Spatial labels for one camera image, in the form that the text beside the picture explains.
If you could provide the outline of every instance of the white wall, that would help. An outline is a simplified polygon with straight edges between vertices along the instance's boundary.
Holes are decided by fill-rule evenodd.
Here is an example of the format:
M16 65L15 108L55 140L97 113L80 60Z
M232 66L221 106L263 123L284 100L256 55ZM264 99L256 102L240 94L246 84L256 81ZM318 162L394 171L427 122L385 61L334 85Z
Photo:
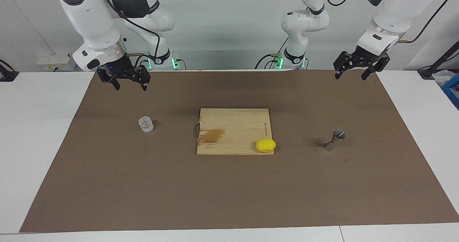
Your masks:
M437 34L421 49L417 56L408 64L408 69L419 69L433 64L449 48L459 41L459 13L452 15L451 19L439 29ZM458 69L459 56L442 64L439 69Z
M58 0L13 1L56 53L72 53L82 44L82 38L67 20ZM415 37L442 1L435 0L426 13L416 20L405 38ZM160 2L176 18L174 30L166 33L169 46L186 60L189 69L253 68L261 56L277 52L285 40L286 34L280 28L282 14L304 9L301 0ZM37 71L34 55L49 53L49 49L39 41L36 33L28 31L30 28L19 26L20 20L15 19L18 12L3 10L4 3L2 0L0 4L0 56L20 71ZM354 51L356 41L375 12L375 8L366 0L349 0L340 7L326 7L331 16L330 26L321 32L308 34L310 69L331 69L341 51ZM458 7L459 0L451 0L416 43L399 44L392 48L392 60L387 69L405 68ZM117 25L123 36L128 38L129 52L146 51L142 41L128 31L123 23Z

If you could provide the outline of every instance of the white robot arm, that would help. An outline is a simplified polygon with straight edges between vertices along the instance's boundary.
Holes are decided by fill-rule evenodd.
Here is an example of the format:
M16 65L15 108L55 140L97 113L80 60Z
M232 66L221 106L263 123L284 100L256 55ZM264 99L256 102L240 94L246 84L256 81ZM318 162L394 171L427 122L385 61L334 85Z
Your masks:
M177 65L174 61L173 52L166 44L162 32L174 28L175 22L172 14L160 6L159 0L107 0L110 7L125 20L128 29L139 34L145 41L151 65L157 70L174 70Z
M119 90L117 79L131 79L146 90L150 81L145 67L132 66L120 32L105 3L110 3L120 17L125 18L128 27L146 41L149 49L146 56L152 59L153 65L178 67L165 40L154 32L169 31L174 27L170 13L159 7L158 0L60 0L60 3L85 41L73 54L75 62L85 71L97 69L102 82L108 82Z
M325 0L302 0L306 10L297 10L284 14L282 29L287 33L287 46L284 50L284 66L299 68L302 66L308 38L306 32L320 31L327 28L330 17L325 10Z
M374 72L384 69L390 58L389 48L397 44L410 29L413 20L418 18L433 0L369 0L377 6L365 33L357 41L354 53L343 51L334 62L335 77L354 67L368 67L362 74L366 80Z

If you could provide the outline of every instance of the lemon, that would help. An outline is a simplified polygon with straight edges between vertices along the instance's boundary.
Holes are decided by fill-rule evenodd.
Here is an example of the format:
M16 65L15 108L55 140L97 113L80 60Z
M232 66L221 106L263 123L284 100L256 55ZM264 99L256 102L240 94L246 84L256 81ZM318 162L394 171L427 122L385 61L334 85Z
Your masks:
M272 152L276 147L276 142L273 139L260 139L255 144L259 152Z

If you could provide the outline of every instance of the brown paper mat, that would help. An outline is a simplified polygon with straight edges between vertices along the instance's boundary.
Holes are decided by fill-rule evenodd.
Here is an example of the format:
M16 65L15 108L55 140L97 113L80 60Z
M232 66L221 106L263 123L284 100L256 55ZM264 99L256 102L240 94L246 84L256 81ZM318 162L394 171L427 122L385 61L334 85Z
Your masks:
M333 74L94 76L21 232L459 222L377 76ZM275 156L197 156L200 108L269 108Z

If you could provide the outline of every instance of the stain on cutting board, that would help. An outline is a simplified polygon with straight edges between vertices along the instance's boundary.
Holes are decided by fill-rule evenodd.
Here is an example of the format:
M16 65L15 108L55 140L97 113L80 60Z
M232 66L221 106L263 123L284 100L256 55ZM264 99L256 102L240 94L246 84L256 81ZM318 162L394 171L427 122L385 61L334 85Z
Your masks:
M225 134L225 131L219 129L201 130L201 132L204 133L199 135L199 143L216 143Z

